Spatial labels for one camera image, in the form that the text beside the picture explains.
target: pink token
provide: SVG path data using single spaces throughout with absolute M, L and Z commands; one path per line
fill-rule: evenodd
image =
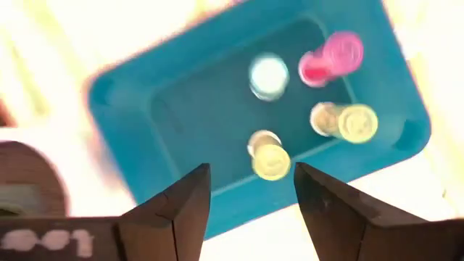
M 323 46 L 322 56 L 331 63 L 333 75 L 353 73 L 363 62 L 364 46 L 355 33 L 339 32 L 331 35 Z
M 327 81 L 359 68 L 363 50 L 363 43 L 356 34 L 334 33 L 322 47 L 303 55 L 298 64 L 299 76 L 311 87 L 323 87 Z
M 326 59 L 315 56 L 311 51 L 300 59 L 298 73 L 303 83 L 311 87 L 324 87 L 327 80 L 332 77 Z

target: blurry background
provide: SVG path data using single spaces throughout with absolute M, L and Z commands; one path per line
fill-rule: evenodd
M 227 0 L 0 2 L 0 142 L 34 146 L 55 166 L 69 215 L 135 206 L 86 106 L 102 70 L 233 6 Z M 461 0 L 385 0 L 432 121 L 417 156 L 352 185 L 428 220 L 464 215 Z M 205 242 L 202 260 L 314 260 L 291 206 Z

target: blue tray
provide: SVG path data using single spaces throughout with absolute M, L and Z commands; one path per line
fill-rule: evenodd
M 362 67 L 327 87 L 306 87 L 299 58 L 333 32 L 350 30 L 365 46 Z M 290 73 L 275 102 L 249 89 L 251 61 L 282 57 Z M 363 145 L 314 133 L 318 102 L 363 103 L 379 129 Z M 247 141 L 277 133 L 294 162 L 351 181 L 417 154 L 430 122 L 382 4 L 376 0 L 252 0 L 101 74 L 90 108 L 138 203 L 202 162 L 212 165 L 207 235 L 218 235 L 297 199 L 291 175 L 276 182 L 251 169 Z

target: brown object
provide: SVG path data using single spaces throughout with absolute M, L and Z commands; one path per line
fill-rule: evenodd
M 11 125 L 11 120 L 9 119 L 9 115 L 7 110 L 5 109 L 4 105 L 0 101 L 0 128 L 7 127 Z
M 38 190 L 43 215 L 65 216 L 66 198 L 56 172 L 37 151 L 16 141 L 0 143 L 0 185 Z
M 320 261 L 464 260 L 464 219 L 428 222 L 306 163 L 294 185 Z

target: white token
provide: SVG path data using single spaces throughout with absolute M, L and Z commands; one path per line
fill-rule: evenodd
M 253 61 L 249 77 L 254 95 L 271 102 L 283 95 L 289 82 L 289 71 L 280 57 L 263 54 Z

